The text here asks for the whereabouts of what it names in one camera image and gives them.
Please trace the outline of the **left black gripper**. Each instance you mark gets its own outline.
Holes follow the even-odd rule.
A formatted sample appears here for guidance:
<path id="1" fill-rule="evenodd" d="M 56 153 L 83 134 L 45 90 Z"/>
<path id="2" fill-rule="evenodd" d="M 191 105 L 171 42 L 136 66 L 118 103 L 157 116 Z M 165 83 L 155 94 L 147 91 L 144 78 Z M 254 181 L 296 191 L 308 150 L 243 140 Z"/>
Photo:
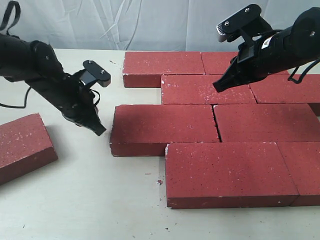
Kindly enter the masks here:
<path id="1" fill-rule="evenodd" d="M 107 129 L 102 125 L 94 103 L 94 94 L 82 83 L 71 78 L 40 77 L 27 84 L 61 112 L 68 121 L 101 136 Z"/>

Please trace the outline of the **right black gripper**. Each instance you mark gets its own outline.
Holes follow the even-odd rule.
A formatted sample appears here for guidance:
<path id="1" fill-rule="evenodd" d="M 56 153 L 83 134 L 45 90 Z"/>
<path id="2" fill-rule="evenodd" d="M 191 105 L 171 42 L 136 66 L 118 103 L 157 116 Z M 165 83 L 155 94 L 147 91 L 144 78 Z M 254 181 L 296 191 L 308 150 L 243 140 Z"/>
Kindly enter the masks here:
<path id="1" fill-rule="evenodd" d="M 300 66 L 300 58 L 292 49 L 292 28 L 265 33 L 254 41 L 250 50 L 242 43 L 238 54 L 230 60 L 224 75 L 212 85 L 218 93 L 227 89 L 264 80 L 288 69 Z"/>

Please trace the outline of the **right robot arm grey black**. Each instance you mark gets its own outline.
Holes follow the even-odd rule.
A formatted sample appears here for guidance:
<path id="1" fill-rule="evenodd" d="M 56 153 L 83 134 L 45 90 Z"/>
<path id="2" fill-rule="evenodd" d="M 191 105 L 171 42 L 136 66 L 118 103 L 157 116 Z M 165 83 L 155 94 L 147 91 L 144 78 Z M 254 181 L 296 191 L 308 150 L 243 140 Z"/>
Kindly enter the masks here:
<path id="1" fill-rule="evenodd" d="M 289 69 L 297 71 L 308 64 L 298 79 L 288 77 L 289 81 L 300 84 L 320 62 L 319 7 L 304 11 L 286 29 L 273 29 L 261 13 L 259 5 L 250 4 L 216 26 L 220 42 L 230 43 L 239 37 L 244 40 L 226 72 L 213 83 L 217 92 L 259 82 Z"/>

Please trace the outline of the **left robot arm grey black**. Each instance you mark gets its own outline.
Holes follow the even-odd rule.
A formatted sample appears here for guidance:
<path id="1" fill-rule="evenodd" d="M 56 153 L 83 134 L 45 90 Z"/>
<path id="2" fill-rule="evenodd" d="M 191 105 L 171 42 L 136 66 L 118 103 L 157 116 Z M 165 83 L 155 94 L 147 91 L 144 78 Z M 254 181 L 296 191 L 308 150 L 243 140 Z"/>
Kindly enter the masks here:
<path id="1" fill-rule="evenodd" d="M 98 116 L 98 83 L 103 88 L 111 75 L 93 60 L 82 63 L 74 74 L 64 71 L 53 48 L 41 41 L 27 42 L 14 36 L 0 36 L 0 75 L 14 83 L 23 81 L 59 110 L 62 116 L 101 136 L 106 128 Z"/>

